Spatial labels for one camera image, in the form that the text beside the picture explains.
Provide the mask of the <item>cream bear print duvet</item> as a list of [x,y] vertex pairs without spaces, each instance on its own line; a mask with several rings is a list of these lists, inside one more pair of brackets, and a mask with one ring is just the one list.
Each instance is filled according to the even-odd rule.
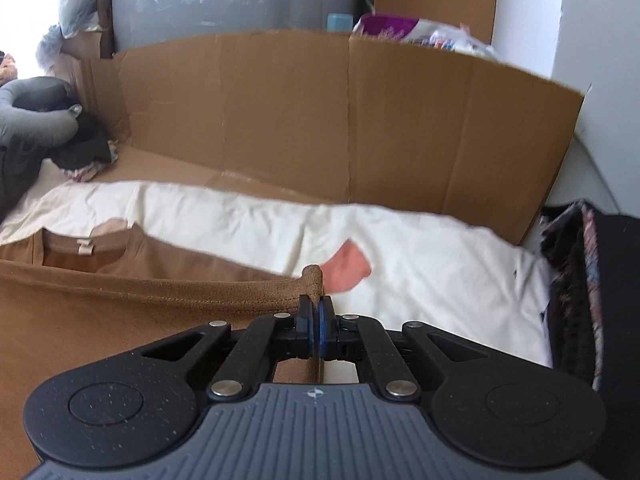
[[549,267],[494,232],[441,214],[304,205],[204,186],[75,183],[46,162],[3,221],[14,242],[47,229],[83,237],[140,226],[178,247],[281,275],[320,266],[340,313],[397,330],[420,320],[549,365]]

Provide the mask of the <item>brown printed t-shirt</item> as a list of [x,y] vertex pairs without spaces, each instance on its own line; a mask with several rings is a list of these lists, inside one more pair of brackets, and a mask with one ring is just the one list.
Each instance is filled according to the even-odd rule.
[[22,411],[46,379],[209,321],[243,328],[323,295],[322,271],[298,278],[191,252],[140,226],[100,236],[46,230],[1,248],[1,475],[38,460]]

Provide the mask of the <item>black knit garment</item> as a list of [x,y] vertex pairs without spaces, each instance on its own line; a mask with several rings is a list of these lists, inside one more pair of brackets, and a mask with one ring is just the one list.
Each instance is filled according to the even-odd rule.
[[590,466],[639,475],[639,220],[585,200],[541,211],[540,252],[555,276],[546,322],[552,365],[588,385],[606,424]]

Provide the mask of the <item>grey neck pillow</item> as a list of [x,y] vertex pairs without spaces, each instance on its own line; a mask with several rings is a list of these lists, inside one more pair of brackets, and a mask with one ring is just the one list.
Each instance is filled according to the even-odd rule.
[[1,88],[1,145],[19,140],[57,148],[76,136],[81,113],[74,89],[63,79],[10,81]]

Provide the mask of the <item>white purple plastic bags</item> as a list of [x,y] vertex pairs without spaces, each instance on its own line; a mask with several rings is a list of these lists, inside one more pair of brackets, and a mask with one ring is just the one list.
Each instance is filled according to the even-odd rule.
[[354,34],[499,61],[495,49],[474,38],[466,28],[422,18],[366,14],[356,24]]

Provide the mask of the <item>small brown plush toy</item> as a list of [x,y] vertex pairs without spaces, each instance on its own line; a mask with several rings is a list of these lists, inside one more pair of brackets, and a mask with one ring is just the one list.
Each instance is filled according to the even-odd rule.
[[12,55],[0,52],[0,87],[17,78],[17,68]]

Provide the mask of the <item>black clothes pile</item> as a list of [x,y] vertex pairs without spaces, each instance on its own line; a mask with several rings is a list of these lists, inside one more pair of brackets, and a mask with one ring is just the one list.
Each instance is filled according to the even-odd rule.
[[9,140],[7,146],[2,146],[1,220],[34,186],[45,159],[51,159],[68,174],[81,174],[86,169],[100,171],[116,160],[115,148],[102,122],[89,112],[81,112],[78,122],[77,133],[54,148],[22,139]]

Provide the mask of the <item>brown cardboard sheet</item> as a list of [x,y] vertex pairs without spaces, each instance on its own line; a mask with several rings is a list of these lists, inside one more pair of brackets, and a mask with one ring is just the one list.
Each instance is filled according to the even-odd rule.
[[115,180],[448,214],[514,244],[582,107],[504,64],[294,30],[62,55],[54,73],[118,141]]

